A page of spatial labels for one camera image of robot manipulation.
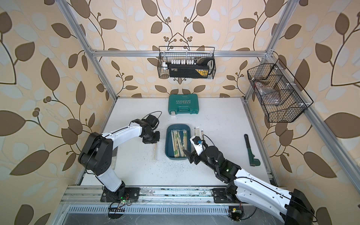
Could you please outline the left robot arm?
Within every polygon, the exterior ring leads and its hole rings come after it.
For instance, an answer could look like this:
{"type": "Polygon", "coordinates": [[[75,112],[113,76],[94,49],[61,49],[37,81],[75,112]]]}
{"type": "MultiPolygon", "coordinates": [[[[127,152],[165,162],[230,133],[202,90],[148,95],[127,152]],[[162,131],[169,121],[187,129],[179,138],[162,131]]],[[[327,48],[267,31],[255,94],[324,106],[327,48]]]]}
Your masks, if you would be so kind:
{"type": "Polygon", "coordinates": [[[122,199],[125,195],[125,183],[111,168],[113,151],[135,137],[142,138],[144,144],[157,143],[160,139],[160,132],[156,131],[158,125],[158,117],[148,114],[145,118],[135,119],[129,125],[111,132],[91,133],[81,150],[78,162],[103,184],[108,195],[122,199]]]}

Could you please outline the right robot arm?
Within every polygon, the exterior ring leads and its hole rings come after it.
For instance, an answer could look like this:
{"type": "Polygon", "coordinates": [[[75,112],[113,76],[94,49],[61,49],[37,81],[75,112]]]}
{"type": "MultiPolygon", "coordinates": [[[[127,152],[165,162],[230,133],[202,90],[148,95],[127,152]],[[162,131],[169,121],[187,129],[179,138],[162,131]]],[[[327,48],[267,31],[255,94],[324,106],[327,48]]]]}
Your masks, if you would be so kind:
{"type": "Polygon", "coordinates": [[[224,196],[228,201],[249,203],[286,225],[312,225],[316,222],[315,211],[301,191],[289,191],[264,182],[225,159],[217,147],[184,153],[190,163],[203,162],[214,171],[217,179],[227,184],[224,196]]]}

